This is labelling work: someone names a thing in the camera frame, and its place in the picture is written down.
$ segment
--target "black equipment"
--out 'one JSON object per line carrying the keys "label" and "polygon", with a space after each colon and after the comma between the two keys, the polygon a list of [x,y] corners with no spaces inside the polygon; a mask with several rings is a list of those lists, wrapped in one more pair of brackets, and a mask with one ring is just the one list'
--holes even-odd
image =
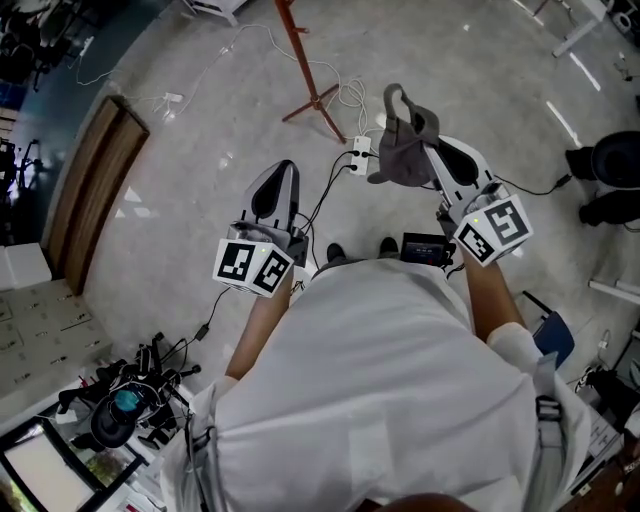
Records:
{"label": "black equipment", "polygon": [[640,132],[607,135],[593,147],[567,151],[571,174],[599,181],[612,191],[580,208],[580,220],[597,226],[601,222],[624,224],[640,218]]}
{"label": "black equipment", "polygon": [[455,252],[456,244],[447,241],[447,237],[443,235],[405,233],[402,238],[400,260],[433,267],[446,267],[453,264],[451,257]]}
{"label": "black equipment", "polygon": [[67,412],[75,399],[95,404],[90,433],[81,433],[72,444],[94,451],[117,448],[129,440],[138,426],[153,429],[147,438],[139,437],[147,446],[157,449],[156,440],[163,444],[168,442],[169,436],[162,430],[177,427],[169,401],[173,397],[188,407],[176,388],[184,377],[199,373],[201,368],[195,365],[184,372],[163,370],[158,350],[158,342],[163,338],[162,333],[158,333],[151,345],[140,345],[133,363],[119,360],[98,369],[99,380],[95,384],[58,395],[58,413],[61,414]]}

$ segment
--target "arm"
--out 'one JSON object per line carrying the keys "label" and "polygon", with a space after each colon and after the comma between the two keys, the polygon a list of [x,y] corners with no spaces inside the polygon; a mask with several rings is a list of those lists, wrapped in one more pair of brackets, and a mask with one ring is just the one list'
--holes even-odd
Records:
{"label": "arm", "polygon": [[256,299],[225,375],[240,380],[253,368],[269,336],[289,309],[292,283],[293,270],[285,276],[273,297]]}
{"label": "arm", "polygon": [[482,267],[464,248],[462,255],[476,336],[486,343],[489,335],[504,324],[515,322],[526,328],[498,264]]}

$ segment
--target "chair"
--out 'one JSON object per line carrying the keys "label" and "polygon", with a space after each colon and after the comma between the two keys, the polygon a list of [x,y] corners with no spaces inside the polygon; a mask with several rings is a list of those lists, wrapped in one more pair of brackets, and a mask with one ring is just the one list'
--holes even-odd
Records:
{"label": "chair", "polygon": [[545,313],[542,316],[544,323],[535,332],[533,339],[543,355],[551,352],[558,353],[556,359],[556,368],[558,368],[573,352],[573,347],[575,347],[573,335],[557,311],[552,311],[527,291],[523,291],[522,294]]}

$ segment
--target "shoe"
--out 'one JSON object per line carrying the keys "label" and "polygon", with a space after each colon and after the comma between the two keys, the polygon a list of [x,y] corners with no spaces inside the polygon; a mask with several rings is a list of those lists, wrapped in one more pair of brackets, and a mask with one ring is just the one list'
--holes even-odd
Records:
{"label": "shoe", "polygon": [[378,254],[378,257],[382,256],[383,254],[388,254],[390,252],[398,253],[400,251],[398,250],[398,244],[396,243],[396,241],[390,236],[388,236],[380,244],[380,253]]}
{"label": "shoe", "polygon": [[331,263],[336,258],[346,257],[347,255],[344,253],[344,250],[338,244],[332,243],[327,247],[327,263]]}

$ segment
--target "blue object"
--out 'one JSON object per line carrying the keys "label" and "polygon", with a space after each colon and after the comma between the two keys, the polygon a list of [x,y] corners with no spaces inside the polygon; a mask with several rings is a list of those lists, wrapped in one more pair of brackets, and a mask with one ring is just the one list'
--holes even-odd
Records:
{"label": "blue object", "polygon": [[573,335],[557,311],[552,311],[529,292],[522,293],[547,315],[546,317],[543,316],[544,323],[533,335],[533,339],[542,355],[546,356],[551,352],[558,353],[556,358],[556,368],[558,368],[573,352],[573,347],[575,347]]}
{"label": "blue object", "polygon": [[124,389],[121,389],[116,393],[114,401],[116,403],[116,407],[122,412],[135,411],[136,407],[138,407],[138,404],[140,403],[138,395],[132,391],[126,391]]}
{"label": "blue object", "polygon": [[25,86],[0,80],[0,108],[20,110],[26,95],[27,88]]}

